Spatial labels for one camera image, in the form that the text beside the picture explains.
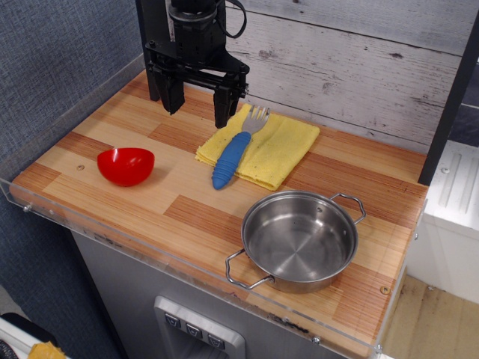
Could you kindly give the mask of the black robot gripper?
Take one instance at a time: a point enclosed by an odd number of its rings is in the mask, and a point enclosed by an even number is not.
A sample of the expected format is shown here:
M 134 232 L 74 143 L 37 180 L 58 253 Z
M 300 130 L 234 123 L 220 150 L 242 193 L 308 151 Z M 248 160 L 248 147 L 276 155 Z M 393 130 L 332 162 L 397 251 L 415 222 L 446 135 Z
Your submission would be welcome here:
M 228 53 L 226 43 L 244 33 L 247 15 L 244 7 L 240 10 L 242 25 L 232 34 L 225 7 L 168 7 L 170 43 L 149 50 L 159 98 L 170 115 L 185 102 L 185 83 L 214 91 L 217 129 L 226 127 L 235 115 L 239 98 L 247 93 L 249 67 Z

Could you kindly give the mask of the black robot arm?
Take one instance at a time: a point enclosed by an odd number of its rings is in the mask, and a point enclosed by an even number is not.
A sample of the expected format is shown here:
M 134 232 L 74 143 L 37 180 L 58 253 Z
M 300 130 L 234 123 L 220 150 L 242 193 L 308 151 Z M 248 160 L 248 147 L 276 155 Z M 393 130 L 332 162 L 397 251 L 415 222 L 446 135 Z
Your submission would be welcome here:
M 137 1 L 150 98 L 169 114 L 185 102 L 184 85 L 213 90 L 216 127 L 245 97 L 246 64 L 230 55 L 224 1 Z

